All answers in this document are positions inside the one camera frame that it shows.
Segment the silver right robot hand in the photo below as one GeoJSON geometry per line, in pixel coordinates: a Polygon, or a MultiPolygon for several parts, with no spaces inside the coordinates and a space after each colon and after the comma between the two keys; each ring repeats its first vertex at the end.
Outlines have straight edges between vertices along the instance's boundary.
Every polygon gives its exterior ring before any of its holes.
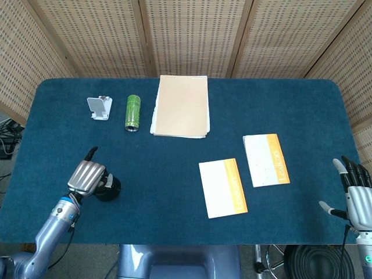
{"type": "Polygon", "coordinates": [[[371,175],[369,171],[346,156],[333,159],[345,193],[346,210],[339,210],[319,201],[320,207],[330,215],[350,221],[359,232],[371,231],[371,175]]]}

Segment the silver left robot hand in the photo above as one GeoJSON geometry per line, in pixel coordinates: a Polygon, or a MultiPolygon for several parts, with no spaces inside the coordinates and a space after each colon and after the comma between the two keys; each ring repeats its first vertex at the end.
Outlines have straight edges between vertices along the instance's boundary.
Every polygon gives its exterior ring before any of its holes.
{"type": "Polygon", "coordinates": [[[103,196],[113,189],[113,175],[104,165],[92,161],[97,150],[95,146],[88,151],[67,182],[69,194],[76,199],[98,195],[100,200],[104,200],[103,196]]]}

